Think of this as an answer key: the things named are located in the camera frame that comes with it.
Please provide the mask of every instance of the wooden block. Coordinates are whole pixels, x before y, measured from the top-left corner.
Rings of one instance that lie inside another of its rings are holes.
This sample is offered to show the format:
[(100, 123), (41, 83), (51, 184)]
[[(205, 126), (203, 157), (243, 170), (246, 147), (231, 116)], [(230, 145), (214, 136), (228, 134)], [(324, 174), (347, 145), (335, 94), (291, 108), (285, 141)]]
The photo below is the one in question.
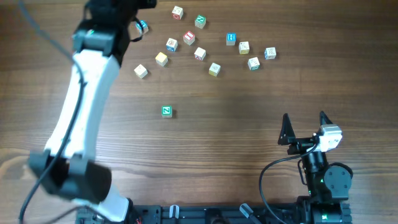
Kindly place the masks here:
[(195, 19), (195, 27), (203, 29), (205, 25), (206, 25), (206, 17), (198, 15), (197, 19)]
[(252, 70), (252, 71), (259, 69), (259, 67), (260, 67), (259, 59), (257, 57), (250, 58), (249, 62), (248, 62), (248, 65), (249, 65), (249, 69)]
[(226, 34), (226, 45), (234, 46), (236, 42), (236, 34), (235, 33), (227, 33)]
[(201, 49), (200, 47), (197, 48), (197, 51), (195, 51), (195, 58), (203, 61), (203, 59), (206, 56), (206, 50), (205, 49)]
[[(145, 34), (146, 32), (149, 31), (148, 24), (145, 21), (140, 21), (140, 23), (142, 25), (142, 28), (144, 28), (144, 34)], [(139, 31), (140, 34), (142, 33), (141, 27), (139, 26), (138, 23), (136, 23), (136, 29)]]
[(147, 69), (142, 65), (138, 65), (137, 68), (134, 69), (134, 72), (140, 78), (144, 78), (148, 74)]
[(171, 106), (162, 106), (162, 117), (163, 118), (173, 117), (173, 109)]
[(177, 50), (177, 46), (178, 46), (178, 42), (177, 40), (174, 40), (172, 38), (169, 38), (169, 40), (166, 43), (166, 48), (169, 51), (176, 51)]
[(173, 15), (174, 19), (181, 20), (183, 14), (184, 14), (184, 10), (181, 7), (174, 6), (174, 9), (172, 11), (172, 15)]
[(163, 67), (166, 65), (166, 63), (167, 63), (168, 61), (169, 61), (169, 60), (167, 59), (166, 54), (163, 54), (162, 52), (160, 52), (160, 53), (156, 56), (156, 62), (157, 62), (159, 65), (163, 66)]
[(250, 47), (249, 42), (240, 42), (239, 43), (239, 54), (247, 54), (249, 53)]
[(193, 34), (191, 31), (188, 31), (186, 34), (184, 34), (183, 39), (185, 43), (191, 45), (195, 41), (195, 34)]
[(264, 56), (266, 57), (266, 60), (275, 59), (275, 57), (276, 57), (275, 47), (266, 48), (266, 51), (264, 52)]
[(217, 65), (216, 63), (212, 63), (209, 68), (209, 74), (217, 77), (220, 70), (221, 66)]

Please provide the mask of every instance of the wooden table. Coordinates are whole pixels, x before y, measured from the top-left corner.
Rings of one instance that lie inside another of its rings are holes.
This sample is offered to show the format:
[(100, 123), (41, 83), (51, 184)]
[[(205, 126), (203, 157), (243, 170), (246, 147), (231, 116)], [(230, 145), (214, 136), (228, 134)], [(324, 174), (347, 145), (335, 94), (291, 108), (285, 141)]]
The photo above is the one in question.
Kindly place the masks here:
[[(30, 0), (42, 29), (69, 49), (84, 0)], [(174, 5), (184, 9), (172, 18)], [(113, 170), (114, 183), (136, 204), (260, 203), (258, 177), (286, 156), (277, 145), (282, 115), (297, 137), (319, 127), (324, 110), (344, 132), (330, 162), (354, 170), (350, 191), (354, 223), (398, 222), (398, 14), (393, 1), (161, 1), (139, 11), (150, 32), (131, 44), (101, 122), (97, 162)], [(205, 28), (194, 26), (198, 14)], [(14, 1), (0, 3), (0, 223), (15, 223), (35, 178), (29, 151), (41, 151), (62, 109), (71, 65), (34, 34)], [(182, 35), (192, 31), (192, 46)], [(226, 46), (226, 33), (249, 41), (250, 53)], [(137, 35), (134, 28), (131, 33)], [(165, 48), (177, 39), (176, 52)], [(197, 47), (207, 51), (194, 59)], [(264, 60), (276, 47), (277, 59)], [(163, 52), (165, 68), (155, 62)], [(261, 67), (248, 69), (259, 57)], [(215, 78), (211, 63), (221, 65)], [(149, 74), (133, 70), (143, 64)], [(177, 110), (163, 119), (162, 105)], [(297, 161), (266, 172), (270, 202), (306, 195)], [(71, 207), (41, 189), (27, 212), (29, 223)], [(73, 216), (63, 222), (71, 223)]]

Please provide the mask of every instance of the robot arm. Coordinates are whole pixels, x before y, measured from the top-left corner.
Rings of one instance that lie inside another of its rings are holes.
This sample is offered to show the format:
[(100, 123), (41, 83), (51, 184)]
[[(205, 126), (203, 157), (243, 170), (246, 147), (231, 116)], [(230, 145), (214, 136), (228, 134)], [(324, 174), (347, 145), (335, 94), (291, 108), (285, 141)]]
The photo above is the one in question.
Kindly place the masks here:
[[(73, 58), (83, 70), (84, 94), (69, 142), (55, 166), (41, 182), (49, 193), (86, 205), (111, 222), (135, 222), (132, 202), (120, 196), (111, 184), (111, 171), (95, 164), (96, 138), (104, 104), (113, 81), (119, 75), (124, 53), (130, 43), (128, 27), (137, 21), (138, 9), (153, 8), (156, 0), (90, 0), (85, 6), (91, 19), (83, 18), (73, 35)], [(77, 67), (72, 68), (70, 85), (57, 126), (43, 154), (31, 153), (29, 167), (39, 178), (61, 148), (71, 121), (81, 85)]]

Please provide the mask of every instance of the toy block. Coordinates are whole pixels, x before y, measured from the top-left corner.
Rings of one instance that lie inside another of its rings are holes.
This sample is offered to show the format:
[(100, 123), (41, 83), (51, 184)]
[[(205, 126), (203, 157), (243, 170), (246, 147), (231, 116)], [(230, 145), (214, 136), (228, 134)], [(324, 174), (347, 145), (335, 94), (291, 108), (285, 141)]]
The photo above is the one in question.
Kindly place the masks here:
[(236, 34), (235, 33), (227, 33), (226, 34), (226, 45), (234, 46), (236, 42)]
[(195, 34), (193, 34), (191, 31), (188, 31), (186, 34), (184, 34), (184, 42), (187, 43), (188, 45), (191, 45), (195, 41)]
[(240, 42), (239, 43), (239, 54), (247, 54), (249, 53), (250, 47), (249, 42)]
[(264, 52), (264, 56), (266, 57), (266, 60), (275, 59), (275, 57), (276, 57), (275, 47), (266, 48), (266, 51)]
[(173, 15), (174, 19), (181, 20), (183, 14), (184, 14), (184, 10), (181, 7), (174, 6), (174, 9), (172, 11), (172, 15)]
[(205, 59), (205, 56), (206, 56), (206, 50), (198, 47), (197, 51), (195, 51), (195, 58), (200, 61), (203, 61), (203, 59)]
[(197, 19), (195, 19), (195, 27), (203, 29), (205, 25), (206, 25), (206, 17), (198, 15)]
[[(140, 23), (142, 25), (142, 28), (144, 28), (144, 34), (145, 34), (146, 32), (149, 31), (148, 24), (145, 21), (140, 21)], [(140, 34), (142, 33), (141, 27), (137, 22), (136, 22), (136, 29), (139, 31)]]
[(162, 52), (159, 53), (159, 54), (156, 56), (156, 62), (157, 62), (159, 65), (163, 66), (163, 67), (166, 65), (166, 63), (167, 63), (168, 61), (169, 61), (169, 60), (167, 59), (166, 54), (163, 54)]
[(147, 69), (142, 65), (138, 65), (137, 68), (134, 69), (134, 72), (140, 78), (144, 78), (148, 74)]
[(252, 71), (259, 69), (259, 67), (260, 67), (259, 59), (257, 57), (250, 58), (249, 62), (248, 62), (248, 65), (249, 65), (249, 69), (252, 70)]
[(216, 63), (212, 63), (209, 68), (209, 74), (217, 77), (220, 70), (221, 70), (221, 66), (217, 65)]
[(172, 38), (169, 38), (169, 40), (166, 43), (166, 48), (169, 51), (176, 51), (177, 50), (177, 46), (178, 46), (178, 42), (177, 40), (174, 40)]
[(173, 117), (173, 109), (171, 106), (162, 106), (162, 117), (163, 118)]

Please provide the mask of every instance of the metal clamp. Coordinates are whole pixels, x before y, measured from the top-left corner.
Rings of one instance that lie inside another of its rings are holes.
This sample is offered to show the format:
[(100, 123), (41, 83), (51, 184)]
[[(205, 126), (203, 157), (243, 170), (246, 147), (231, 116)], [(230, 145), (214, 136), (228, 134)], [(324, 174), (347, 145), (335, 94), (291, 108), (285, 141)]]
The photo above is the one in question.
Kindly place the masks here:
[(180, 207), (178, 205), (170, 206), (169, 218), (176, 218), (180, 215)]

